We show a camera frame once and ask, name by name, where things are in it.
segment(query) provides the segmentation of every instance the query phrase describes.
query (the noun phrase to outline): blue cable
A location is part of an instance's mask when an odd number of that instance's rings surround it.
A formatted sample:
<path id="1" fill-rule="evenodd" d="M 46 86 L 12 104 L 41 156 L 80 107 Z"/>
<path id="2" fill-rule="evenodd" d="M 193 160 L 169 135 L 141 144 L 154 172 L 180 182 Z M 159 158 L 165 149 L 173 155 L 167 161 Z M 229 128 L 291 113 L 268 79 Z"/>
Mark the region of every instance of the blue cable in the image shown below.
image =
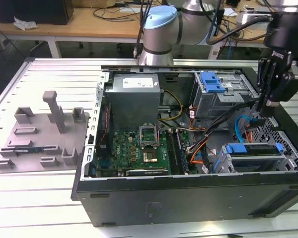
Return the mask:
<path id="1" fill-rule="evenodd" d="M 240 115 L 235 121 L 235 133 L 236 133 L 236 136 L 240 143 L 244 143 L 243 137 L 241 136 L 239 129 L 238 129 L 239 120 L 241 120 L 242 118 L 245 118 L 248 122 L 250 122 L 250 118 L 245 115 Z"/>
<path id="2" fill-rule="evenodd" d="M 230 39 L 230 40 L 229 40 L 229 50 L 228 50 L 227 59 L 230 58 L 230 52 L 231 52 L 231 49 L 232 49 L 232 45 L 231 45 L 231 39 Z"/>

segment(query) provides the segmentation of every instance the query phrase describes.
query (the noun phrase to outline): label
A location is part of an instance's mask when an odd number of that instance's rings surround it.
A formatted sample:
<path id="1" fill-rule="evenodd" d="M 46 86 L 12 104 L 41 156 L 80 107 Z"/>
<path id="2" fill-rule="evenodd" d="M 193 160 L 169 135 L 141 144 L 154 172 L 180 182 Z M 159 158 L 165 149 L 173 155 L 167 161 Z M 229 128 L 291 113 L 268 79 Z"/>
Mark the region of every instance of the label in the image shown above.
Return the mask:
<path id="1" fill-rule="evenodd" d="M 209 170 L 207 167 L 205 167 L 205 165 L 202 165 L 202 171 L 205 173 L 205 174 L 208 174 L 209 173 Z"/>
<path id="2" fill-rule="evenodd" d="M 124 78 L 123 88 L 153 88 L 152 78 Z"/>
<path id="3" fill-rule="evenodd" d="M 223 88 L 229 88 L 232 87 L 230 83 L 222 83 Z"/>
<path id="4" fill-rule="evenodd" d="M 14 150 L 16 153 L 27 153 L 29 152 L 28 150 Z"/>
<path id="5" fill-rule="evenodd" d="M 194 117 L 194 111 L 190 111 L 190 118 L 192 118 L 192 119 L 194 119 L 195 117 Z"/>

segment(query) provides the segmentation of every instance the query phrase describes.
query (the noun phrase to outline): table leg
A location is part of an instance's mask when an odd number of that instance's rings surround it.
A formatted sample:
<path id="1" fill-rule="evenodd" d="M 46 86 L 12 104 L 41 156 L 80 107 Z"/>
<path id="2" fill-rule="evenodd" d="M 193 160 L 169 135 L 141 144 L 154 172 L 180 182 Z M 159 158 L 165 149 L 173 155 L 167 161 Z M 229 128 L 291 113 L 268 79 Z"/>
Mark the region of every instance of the table leg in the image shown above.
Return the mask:
<path id="1" fill-rule="evenodd" d="M 216 60 L 218 58 L 221 47 L 222 42 L 218 42 L 215 45 L 212 45 L 208 59 Z"/>
<path id="2" fill-rule="evenodd" d="M 88 42 L 88 49 L 89 49 L 89 54 L 92 55 L 94 53 L 94 44 L 93 44 L 93 42 Z"/>
<path id="3" fill-rule="evenodd" d="M 48 41 L 49 48 L 53 58 L 62 58 L 60 48 L 56 41 Z"/>
<path id="4" fill-rule="evenodd" d="M 184 54 L 184 45 L 180 45 L 179 56 L 183 57 L 183 54 Z"/>

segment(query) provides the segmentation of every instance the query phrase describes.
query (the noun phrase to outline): white paper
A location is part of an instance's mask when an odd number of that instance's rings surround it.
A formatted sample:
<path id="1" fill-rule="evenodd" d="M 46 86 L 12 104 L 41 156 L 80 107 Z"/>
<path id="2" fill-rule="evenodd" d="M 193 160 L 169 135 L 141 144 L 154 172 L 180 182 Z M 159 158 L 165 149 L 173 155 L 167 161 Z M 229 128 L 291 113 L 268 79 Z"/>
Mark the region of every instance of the white paper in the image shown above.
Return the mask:
<path id="1" fill-rule="evenodd" d="M 38 28 L 36 23 L 34 21 L 21 21 L 14 17 L 14 23 L 17 28 L 21 29 L 22 31 L 25 31 L 25 29 L 34 29 Z"/>
<path id="2" fill-rule="evenodd" d="M 237 16 L 237 13 L 230 7 L 224 8 L 224 16 Z"/>
<path id="3" fill-rule="evenodd" d="M 153 88 L 152 78 L 124 78 L 123 88 Z"/>

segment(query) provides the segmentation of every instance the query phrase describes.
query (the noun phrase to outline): black box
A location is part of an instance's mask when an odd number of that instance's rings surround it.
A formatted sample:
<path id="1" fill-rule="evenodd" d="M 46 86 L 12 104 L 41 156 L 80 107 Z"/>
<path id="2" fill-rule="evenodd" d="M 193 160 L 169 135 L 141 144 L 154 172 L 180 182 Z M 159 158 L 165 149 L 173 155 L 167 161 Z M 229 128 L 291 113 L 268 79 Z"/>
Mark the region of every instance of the black box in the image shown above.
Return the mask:
<path id="1" fill-rule="evenodd" d="M 73 15 L 71 0 L 0 0 L 0 23 L 22 21 L 66 25 Z"/>

